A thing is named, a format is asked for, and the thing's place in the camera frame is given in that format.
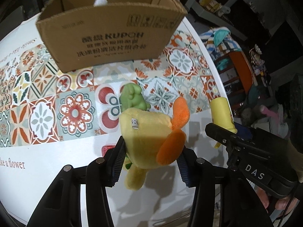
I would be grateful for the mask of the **right human hand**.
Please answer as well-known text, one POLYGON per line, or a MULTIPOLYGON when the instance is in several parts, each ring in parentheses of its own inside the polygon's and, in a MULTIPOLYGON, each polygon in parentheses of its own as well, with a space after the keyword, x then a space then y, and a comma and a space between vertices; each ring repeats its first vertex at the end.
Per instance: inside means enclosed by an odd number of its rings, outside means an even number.
POLYGON ((289 204, 288 209, 287 205, 291 199, 290 195, 285 196, 284 198, 276 198, 273 197, 273 200, 269 198, 268 192, 261 189, 260 187, 256 186, 256 194, 259 197, 262 205, 265 207, 266 211, 268 211, 268 207, 271 203, 275 203, 275 209, 280 211, 279 217, 281 217, 283 214, 288 215, 290 212, 293 211, 293 209, 298 205, 299 200, 297 198, 293 198, 291 203, 289 204))

